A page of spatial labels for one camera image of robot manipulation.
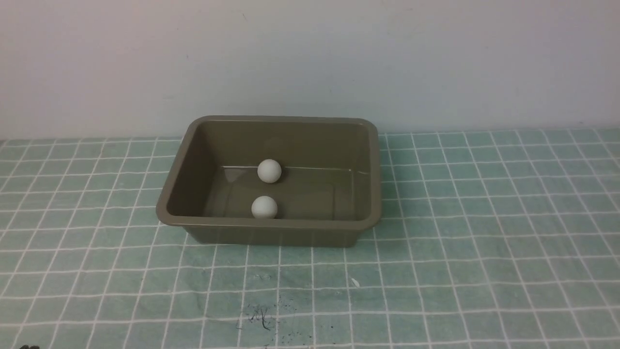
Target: table surface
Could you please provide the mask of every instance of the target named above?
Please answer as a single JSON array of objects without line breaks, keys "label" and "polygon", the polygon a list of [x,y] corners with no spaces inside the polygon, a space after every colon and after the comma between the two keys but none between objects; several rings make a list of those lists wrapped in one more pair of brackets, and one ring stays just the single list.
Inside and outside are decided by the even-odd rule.
[{"label": "table surface", "polygon": [[0,146],[3,348],[620,348],[620,129],[381,135],[346,250],[200,245],[179,138]]}]

